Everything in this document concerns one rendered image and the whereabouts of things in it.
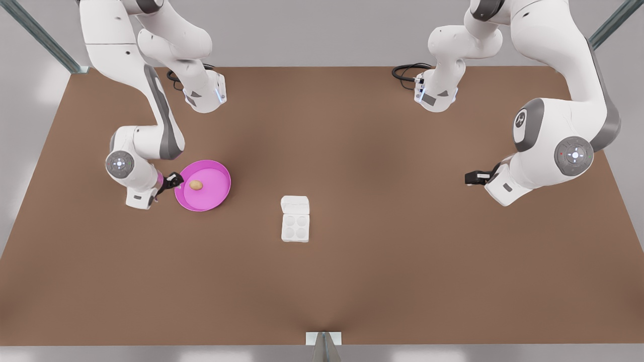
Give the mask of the white egg box lid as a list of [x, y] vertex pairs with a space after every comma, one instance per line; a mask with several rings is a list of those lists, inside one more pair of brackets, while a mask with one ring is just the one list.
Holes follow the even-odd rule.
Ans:
[[284, 215], [310, 215], [309, 199], [306, 196], [283, 196], [280, 205]]

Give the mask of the white egg box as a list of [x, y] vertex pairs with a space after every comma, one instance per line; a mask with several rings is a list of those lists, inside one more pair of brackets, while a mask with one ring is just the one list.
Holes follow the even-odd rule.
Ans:
[[308, 242], [310, 215], [283, 215], [281, 240], [290, 242]]

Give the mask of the pink round plate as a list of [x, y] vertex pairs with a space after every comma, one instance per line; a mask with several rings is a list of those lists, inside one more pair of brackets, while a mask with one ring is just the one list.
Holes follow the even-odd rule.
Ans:
[[177, 202], [193, 212], [205, 212], [227, 199], [231, 176], [227, 167], [214, 160], [193, 162], [180, 173], [184, 182], [174, 189]]

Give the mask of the silver frame post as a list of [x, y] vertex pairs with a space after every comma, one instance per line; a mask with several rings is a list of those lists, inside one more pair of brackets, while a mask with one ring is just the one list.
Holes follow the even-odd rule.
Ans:
[[51, 37], [18, 0], [0, 0], [2, 7], [28, 34], [47, 50], [71, 74], [87, 74], [89, 66], [81, 66], [60, 44]]
[[609, 18], [589, 37], [589, 44], [597, 50], [642, 5], [644, 0], [624, 0]]
[[337, 346], [342, 344], [341, 332], [307, 332], [306, 346], [313, 346], [312, 362], [341, 362]]

